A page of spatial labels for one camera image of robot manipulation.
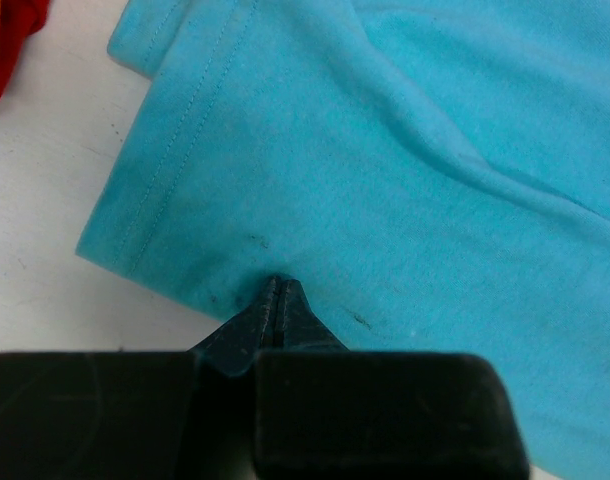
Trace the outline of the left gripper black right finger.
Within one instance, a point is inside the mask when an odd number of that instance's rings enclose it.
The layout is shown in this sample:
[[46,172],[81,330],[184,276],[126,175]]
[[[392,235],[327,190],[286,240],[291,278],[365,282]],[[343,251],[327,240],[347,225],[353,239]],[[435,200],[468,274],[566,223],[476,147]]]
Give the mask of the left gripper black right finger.
[[350,351],[295,280],[260,296],[253,461],[262,479],[526,479],[508,393],[466,353]]

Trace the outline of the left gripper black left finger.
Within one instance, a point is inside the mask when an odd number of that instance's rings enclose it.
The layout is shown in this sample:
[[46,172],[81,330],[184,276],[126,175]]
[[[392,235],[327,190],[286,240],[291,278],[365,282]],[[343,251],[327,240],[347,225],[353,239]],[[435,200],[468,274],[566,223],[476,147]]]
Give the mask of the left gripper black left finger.
[[186,351],[0,353],[0,479],[250,479],[277,282]]

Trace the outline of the turquoise t shirt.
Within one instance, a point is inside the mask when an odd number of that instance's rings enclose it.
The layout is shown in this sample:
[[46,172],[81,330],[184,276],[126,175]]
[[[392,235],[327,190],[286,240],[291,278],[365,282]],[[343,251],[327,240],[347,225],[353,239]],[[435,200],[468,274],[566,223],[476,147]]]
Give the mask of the turquoise t shirt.
[[477,353],[536,465],[610,479],[610,1],[131,1],[108,52],[152,84],[81,257]]

